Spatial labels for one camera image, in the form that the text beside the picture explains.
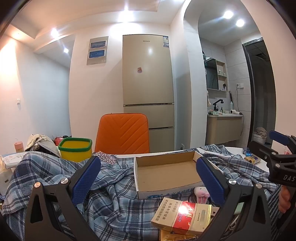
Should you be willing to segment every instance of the orange chair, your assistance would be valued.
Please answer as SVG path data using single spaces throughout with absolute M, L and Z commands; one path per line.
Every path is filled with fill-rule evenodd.
M 147 117 L 138 113 L 103 115 L 95 151 L 107 154 L 149 153 Z

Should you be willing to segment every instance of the screw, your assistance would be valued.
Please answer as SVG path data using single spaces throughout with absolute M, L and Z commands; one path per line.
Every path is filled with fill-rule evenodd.
M 235 185 L 237 182 L 236 180 L 234 179 L 229 179 L 228 182 L 231 184 L 231 185 Z
M 261 185 L 260 183 L 256 183 L 256 187 L 257 187 L 258 189 L 261 189 L 261 188 L 262 188 L 262 185 Z
M 36 187 L 36 188 L 38 188 L 38 187 L 40 187 L 41 186 L 41 183 L 40 182 L 36 182 L 35 184 L 34 184 L 34 187 Z
M 62 180 L 61 180 L 61 184 L 67 184 L 69 181 L 68 178 L 64 177 Z

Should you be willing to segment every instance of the pink plush toy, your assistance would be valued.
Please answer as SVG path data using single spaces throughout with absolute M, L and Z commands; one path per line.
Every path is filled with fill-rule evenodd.
M 207 199 L 210 197 L 210 194 L 205 187 L 194 188 L 194 194 L 196 195 L 197 203 L 201 204 L 206 204 Z

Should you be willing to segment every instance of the blue gripper pad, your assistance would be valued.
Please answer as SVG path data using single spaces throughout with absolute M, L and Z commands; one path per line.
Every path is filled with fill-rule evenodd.
M 277 131 L 270 131 L 269 138 L 275 140 L 278 143 L 281 143 L 284 146 L 287 146 L 289 144 L 289 138 Z
M 82 203 L 101 170 L 101 160 L 95 157 L 72 189 L 72 203 Z
M 207 188 L 211 200 L 222 207 L 225 202 L 224 189 L 201 157 L 196 161 L 196 171 Z

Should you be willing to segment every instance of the blue logo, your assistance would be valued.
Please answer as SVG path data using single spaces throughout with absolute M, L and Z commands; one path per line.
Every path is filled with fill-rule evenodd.
M 147 198 L 157 198 L 157 197 L 161 197 L 161 196 L 157 194 L 157 195 L 150 195 Z

